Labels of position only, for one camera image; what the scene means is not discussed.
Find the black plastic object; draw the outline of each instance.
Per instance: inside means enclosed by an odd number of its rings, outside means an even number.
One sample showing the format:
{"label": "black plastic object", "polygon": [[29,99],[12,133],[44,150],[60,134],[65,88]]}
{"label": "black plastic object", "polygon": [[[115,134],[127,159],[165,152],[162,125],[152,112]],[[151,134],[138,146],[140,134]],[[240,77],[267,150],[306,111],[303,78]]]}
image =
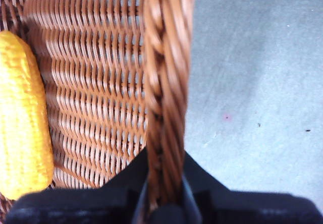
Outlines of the black plastic object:
{"label": "black plastic object", "polygon": [[131,224],[137,223],[187,223],[202,224],[202,216],[195,202],[191,188],[183,176],[182,205],[173,204],[161,206],[149,217],[148,213],[147,182],[143,185]]}
{"label": "black plastic object", "polygon": [[[22,197],[7,215],[6,223],[131,223],[147,171],[144,149],[100,189],[45,190]],[[288,194],[230,191],[188,154],[184,174],[203,223],[323,224],[322,215],[311,201]],[[147,222],[189,223],[190,216],[183,206],[160,207]]]}

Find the brown wicker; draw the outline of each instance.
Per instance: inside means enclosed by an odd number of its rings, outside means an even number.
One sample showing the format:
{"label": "brown wicker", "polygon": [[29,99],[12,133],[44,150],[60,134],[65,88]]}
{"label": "brown wicker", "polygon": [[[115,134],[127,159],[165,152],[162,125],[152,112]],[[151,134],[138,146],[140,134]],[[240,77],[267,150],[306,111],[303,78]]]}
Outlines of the brown wicker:
{"label": "brown wicker", "polygon": [[151,206],[178,201],[192,8],[193,0],[1,0],[0,30],[27,40],[45,84],[54,186],[102,186],[148,138]]}
{"label": "brown wicker", "polygon": [[13,202],[8,200],[5,196],[0,193],[0,223],[2,224],[5,220],[5,215],[9,211]]}

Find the pink spot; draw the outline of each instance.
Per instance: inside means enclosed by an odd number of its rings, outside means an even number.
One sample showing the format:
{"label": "pink spot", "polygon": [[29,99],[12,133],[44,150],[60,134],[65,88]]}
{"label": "pink spot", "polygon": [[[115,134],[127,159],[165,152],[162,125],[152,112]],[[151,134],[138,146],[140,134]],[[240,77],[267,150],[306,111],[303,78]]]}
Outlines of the pink spot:
{"label": "pink spot", "polygon": [[232,120],[232,116],[231,116],[230,114],[225,113],[225,114],[223,115],[223,120],[224,120],[225,122],[230,122],[230,121]]}

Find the basket handle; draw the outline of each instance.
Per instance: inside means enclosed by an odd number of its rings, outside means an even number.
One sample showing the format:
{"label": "basket handle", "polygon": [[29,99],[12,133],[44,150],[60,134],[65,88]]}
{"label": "basket handle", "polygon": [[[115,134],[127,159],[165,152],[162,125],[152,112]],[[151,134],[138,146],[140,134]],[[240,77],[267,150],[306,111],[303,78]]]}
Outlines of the basket handle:
{"label": "basket handle", "polygon": [[145,0],[150,211],[179,203],[194,0]]}

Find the corn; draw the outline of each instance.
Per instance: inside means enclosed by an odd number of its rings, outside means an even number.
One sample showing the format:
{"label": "corn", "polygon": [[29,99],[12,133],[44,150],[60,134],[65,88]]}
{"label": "corn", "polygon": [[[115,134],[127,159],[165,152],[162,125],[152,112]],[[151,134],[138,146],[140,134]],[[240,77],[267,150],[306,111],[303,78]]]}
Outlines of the corn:
{"label": "corn", "polygon": [[45,91],[29,46],[0,32],[0,192],[9,199],[52,181]]}

